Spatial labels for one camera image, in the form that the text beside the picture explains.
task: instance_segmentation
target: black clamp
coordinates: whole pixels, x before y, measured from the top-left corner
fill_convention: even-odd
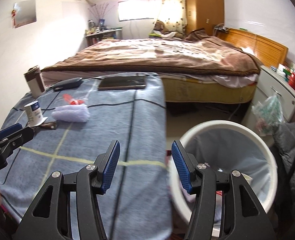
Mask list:
[[[34,137],[30,127],[22,128],[19,123],[0,131],[0,170],[7,166],[6,159],[13,151]]]
[[[239,171],[213,171],[184,150],[179,140],[172,144],[172,156],[182,182],[196,194],[185,240],[210,240],[215,215],[216,191],[222,191],[219,239],[273,240],[273,227],[260,201]]]
[[[70,192],[77,196],[80,239],[107,240],[96,195],[110,188],[119,156],[120,144],[114,140],[106,153],[80,171],[53,172],[26,211],[14,240],[72,239]]]

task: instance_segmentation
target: white dresser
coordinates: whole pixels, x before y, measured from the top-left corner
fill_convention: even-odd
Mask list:
[[[286,122],[295,122],[295,90],[275,71],[267,67],[262,67],[254,98],[242,120],[242,125],[257,133],[255,129],[256,119],[255,115],[252,113],[252,106],[257,104],[257,102],[263,103],[275,92],[277,92],[281,98],[284,120]],[[268,147],[273,145],[273,138],[271,135],[263,136],[262,139]]]

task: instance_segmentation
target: wooden wardrobe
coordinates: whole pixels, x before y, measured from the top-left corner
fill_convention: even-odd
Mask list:
[[[186,34],[205,28],[212,35],[213,27],[224,23],[224,0],[186,0]]]

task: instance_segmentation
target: blue plaid blanket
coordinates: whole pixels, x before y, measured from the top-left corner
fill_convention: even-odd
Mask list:
[[[54,92],[38,98],[44,116],[66,104],[62,95],[87,98],[91,114],[86,123],[58,121],[56,130],[44,130],[8,158],[0,171],[3,203],[20,220],[43,183],[54,171],[79,171],[106,152],[113,139],[121,153],[111,188],[98,196],[99,208],[109,239],[164,240],[171,234],[171,207],[164,164],[165,102],[162,81],[146,73],[144,90],[98,91],[101,77],[85,80],[77,89]],[[6,118],[3,128],[27,124],[24,105],[34,101],[24,96]],[[79,239],[75,194],[71,194],[74,239]]]

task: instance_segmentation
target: desk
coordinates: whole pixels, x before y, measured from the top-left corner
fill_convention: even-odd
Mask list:
[[[86,35],[86,41],[87,41],[88,47],[98,43],[101,40],[108,39],[108,38],[122,40],[122,28],[108,29],[102,32]]]

